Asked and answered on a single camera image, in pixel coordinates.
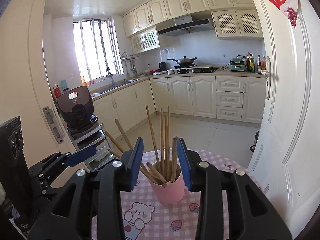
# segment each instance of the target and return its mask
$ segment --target lattice cabinet door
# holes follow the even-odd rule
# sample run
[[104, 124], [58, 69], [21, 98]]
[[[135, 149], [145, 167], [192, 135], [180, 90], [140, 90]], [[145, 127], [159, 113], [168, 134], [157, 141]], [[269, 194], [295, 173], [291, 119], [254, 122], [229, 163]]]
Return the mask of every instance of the lattice cabinet door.
[[212, 12], [218, 38], [241, 37], [235, 10]]
[[131, 40], [132, 51], [134, 54], [145, 51], [142, 33], [132, 36], [130, 40]]
[[142, 32], [142, 37], [145, 51], [160, 47], [156, 28]]
[[236, 10], [242, 37], [263, 38], [258, 13], [255, 10]]

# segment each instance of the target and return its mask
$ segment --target silver screw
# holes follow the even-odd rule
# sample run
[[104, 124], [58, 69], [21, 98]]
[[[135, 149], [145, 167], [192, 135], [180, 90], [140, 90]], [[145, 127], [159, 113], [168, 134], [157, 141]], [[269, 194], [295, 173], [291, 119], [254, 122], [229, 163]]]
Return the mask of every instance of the silver screw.
[[236, 174], [238, 174], [239, 176], [243, 176], [245, 174], [245, 171], [243, 169], [237, 169]]
[[85, 170], [84, 169], [77, 170], [76, 174], [77, 176], [81, 177], [85, 174]]
[[209, 163], [207, 163], [207, 162], [199, 162], [199, 166], [201, 168], [208, 168], [209, 167]]
[[121, 161], [114, 161], [113, 163], [112, 163], [112, 166], [114, 166], [114, 167], [120, 167], [122, 165], [122, 162]]

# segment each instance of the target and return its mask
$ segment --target cartoon bear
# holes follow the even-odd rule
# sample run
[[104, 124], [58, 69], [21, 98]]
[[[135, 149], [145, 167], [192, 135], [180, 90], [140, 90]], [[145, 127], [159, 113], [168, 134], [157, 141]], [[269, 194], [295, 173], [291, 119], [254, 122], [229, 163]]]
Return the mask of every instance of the cartoon bear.
[[143, 203], [135, 202], [132, 208], [124, 214], [123, 226], [127, 240], [136, 240], [145, 224], [151, 221], [151, 213], [155, 211], [154, 206], [147, 206]]

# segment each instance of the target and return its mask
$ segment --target pink checkered tablecloth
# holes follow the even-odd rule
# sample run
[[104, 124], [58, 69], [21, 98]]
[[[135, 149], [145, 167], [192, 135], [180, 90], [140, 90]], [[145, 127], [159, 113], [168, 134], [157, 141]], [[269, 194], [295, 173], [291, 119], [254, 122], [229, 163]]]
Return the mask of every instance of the pink checkered tablecloth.
[[[234, 172], [242, 168], [238, 163], [223, 156], [203, 151], [199, 153], [203, 161], [207, 161], [219, 170]], [[155, 153], [143, 154], [142, 162], [154, 163]], [[259, 186], [254, 177], [246, 170], [250, 178]], [[227, 194], [222, 192], [224, 212], [224, 239], [229, 238], [229, 218]], [[137, 186], [132, 192], [121, 192], [121, 204], [124, 232], [127, 240], [179, 239], [194, 240], [198, 224], [200, 192], [189, 192], [185, 188], [185, 196], [173, 205], [162, 204], [153, 193], [148, 179], [140, 172]], [[135, 211], [143, 213], [142, 219], [128, 215]], [[92, 218], [92, 239], [97, 239], [97, 217]]]

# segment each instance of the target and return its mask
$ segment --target tile floor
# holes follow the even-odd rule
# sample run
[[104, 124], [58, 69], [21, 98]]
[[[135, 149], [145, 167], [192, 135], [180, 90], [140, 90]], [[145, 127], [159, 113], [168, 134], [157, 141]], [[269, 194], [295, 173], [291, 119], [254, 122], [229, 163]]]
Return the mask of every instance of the tile floor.
[[[160, 116], [152, 118], [156, 146], [160, 148]], [[182, 137], [188, 148], [206, 150], [225, 156], [247, 168], [252, 157], [250, 146], [258, 128], [223, 123], [205, 122], [177, 117], [170, 117], [170, 138]], [[144, 152], [153, 151], [152, 138], [148, 122], [142, 124], [127, 137], [132, 145], [138, 137], [144, 142]], [[119, 144], [129, 149], [121, 139]]]

